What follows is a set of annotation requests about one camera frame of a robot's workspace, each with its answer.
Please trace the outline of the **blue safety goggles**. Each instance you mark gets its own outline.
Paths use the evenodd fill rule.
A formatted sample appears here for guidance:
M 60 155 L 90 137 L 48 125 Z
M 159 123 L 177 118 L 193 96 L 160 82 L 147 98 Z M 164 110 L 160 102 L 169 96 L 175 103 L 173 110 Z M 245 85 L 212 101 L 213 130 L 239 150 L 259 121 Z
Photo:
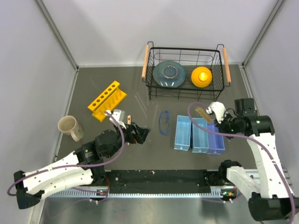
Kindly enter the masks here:
M 159 132 L 163 135 L 168 135 L 170 130 L 170 114 L 168 110 L 161 112 L 158 124 Z

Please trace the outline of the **wooden test tube holder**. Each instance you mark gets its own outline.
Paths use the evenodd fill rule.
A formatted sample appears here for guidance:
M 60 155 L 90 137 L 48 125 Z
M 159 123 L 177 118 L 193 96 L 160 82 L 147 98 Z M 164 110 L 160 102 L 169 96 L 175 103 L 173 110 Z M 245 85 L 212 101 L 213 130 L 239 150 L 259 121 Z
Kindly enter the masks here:
M 127 116 L 127 130 L 126 130 L 126 133 L 127 133 L 127 145 L 129 145 L 132 141 L 132 134 L 131 134 L 131 116 L 128 115 Z

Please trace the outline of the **wire test tube brush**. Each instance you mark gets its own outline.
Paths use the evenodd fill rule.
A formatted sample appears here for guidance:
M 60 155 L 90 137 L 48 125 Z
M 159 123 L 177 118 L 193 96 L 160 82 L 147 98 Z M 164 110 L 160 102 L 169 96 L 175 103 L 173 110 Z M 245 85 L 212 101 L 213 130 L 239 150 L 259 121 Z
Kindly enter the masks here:
M 209 124 L 211 124 L 213 122 L 212 118 L 207 114 L 207 112 L 201 108 L 201 107 L 197 107 L 195 109 L 195 111 Z

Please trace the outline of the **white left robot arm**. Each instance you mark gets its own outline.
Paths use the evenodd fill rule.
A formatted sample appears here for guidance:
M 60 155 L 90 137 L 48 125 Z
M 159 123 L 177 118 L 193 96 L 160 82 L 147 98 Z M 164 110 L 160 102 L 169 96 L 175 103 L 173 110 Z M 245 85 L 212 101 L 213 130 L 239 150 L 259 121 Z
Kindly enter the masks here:
M 105 130 L 66 157 L 32 172 L 14 173 L 18 208 L 33 207 L 41 200 L 65 189 L 81 185 L 101 185 L 107 175 L 104 166 L 116 160 L 126 143 L 143 144 L 150 132 L 137 124 Z

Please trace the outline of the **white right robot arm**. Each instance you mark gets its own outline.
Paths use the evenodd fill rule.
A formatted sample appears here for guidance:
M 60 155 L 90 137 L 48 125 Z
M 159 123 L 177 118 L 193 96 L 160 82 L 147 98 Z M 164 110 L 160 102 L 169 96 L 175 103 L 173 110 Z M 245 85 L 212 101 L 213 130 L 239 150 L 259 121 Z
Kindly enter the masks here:
M 292 223 L 299 211 L 299 199 L 283 174 L 270 117 L 259 116 L 251 98 L 235 100 L 235 116 L 229 114 L 223 103 L 217 102 L 213 108 L 221 135 L 246 139 L 259 174 L 257 182 L 240 163 L 225 160 L 219 167 L 219 181 L 225 185 L 233 183 L 239 189 L 254 220 L 288 219 Z

